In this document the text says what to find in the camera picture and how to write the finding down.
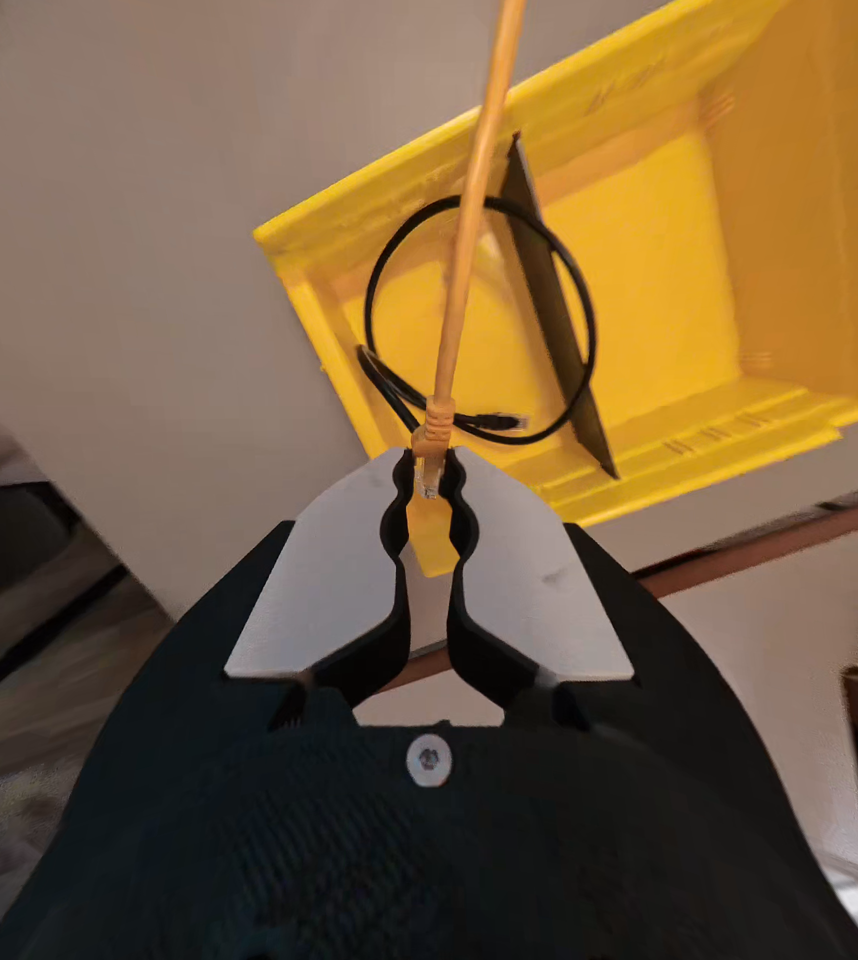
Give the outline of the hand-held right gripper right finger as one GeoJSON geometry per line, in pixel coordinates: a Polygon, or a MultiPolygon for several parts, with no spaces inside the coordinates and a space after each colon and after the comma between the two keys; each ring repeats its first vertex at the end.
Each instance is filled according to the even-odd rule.
{"type": "Polygon", "coordinates": [[[458,555],[450,659],[495,655],[523,684],[627,681],[635,670],[566,524],[528,486],[468,448],[447,465],[458,555]]]}

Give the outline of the black bin divider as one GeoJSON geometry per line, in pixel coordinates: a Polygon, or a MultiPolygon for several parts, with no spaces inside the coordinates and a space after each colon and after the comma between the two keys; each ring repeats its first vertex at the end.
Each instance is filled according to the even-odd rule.
{"type": "Polygon", "coordinates": [[[586,315],[579,296],[576,315],[570,313],[557,270],[566,262],[556,253],[554,246],[533,230],[526,220],[507,215],[506,221],[518,265],[516,274],[525,282],[527,289],[527,293],[522,295],[522,305],[532,309],[552,366],[557,391],[566,402],[564,409],[570,414],[567,426],[572,427],[579,444],[603,472],[612,479],[618,479],[615,459],[591,387],[580,387],[586,362],[573,321],[584,321],[586,315]]]}

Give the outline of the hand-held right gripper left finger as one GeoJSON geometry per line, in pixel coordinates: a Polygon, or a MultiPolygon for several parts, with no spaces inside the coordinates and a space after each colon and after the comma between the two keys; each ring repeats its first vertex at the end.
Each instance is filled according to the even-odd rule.
{"type": "Polygon", "coordinates": [[[318,495],[292,522],[223,667],[246,680],[387,683],[410,653],[400,555],[409,542],[411,452],[392,448],[318,495]]]}

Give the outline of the grey table with brown edge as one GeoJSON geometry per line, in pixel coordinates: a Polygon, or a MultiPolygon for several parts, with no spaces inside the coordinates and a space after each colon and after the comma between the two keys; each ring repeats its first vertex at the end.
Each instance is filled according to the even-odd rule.
{"type": "Polygon", "coordinates": [[[841,684],[858,664],[858,532],[663,605],[740,698],[810,845],[858,866],[858,774],[841,684]]]}

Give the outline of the yellow plastic bin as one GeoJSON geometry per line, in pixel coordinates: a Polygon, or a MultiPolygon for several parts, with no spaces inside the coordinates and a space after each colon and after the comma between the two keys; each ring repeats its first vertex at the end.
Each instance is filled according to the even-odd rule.
{"type": "MultiPolygon", "coordinates": [[[[370,458],[407,446],[363,374],[375,352],[431,392],[478,107],[254,232],[370,458]]],[[[544,222],[598,332],[591,389],[618,478],[575,426],[532,445],[456,432],[563,522],[591,527],[768,467],[858,424],[858,1],[671,2],[507,97],[496,196],[518,135],[544,222]]],[[[561,387],[514,233],[486,211],[454,397],[548,425],[561,387]]]]}

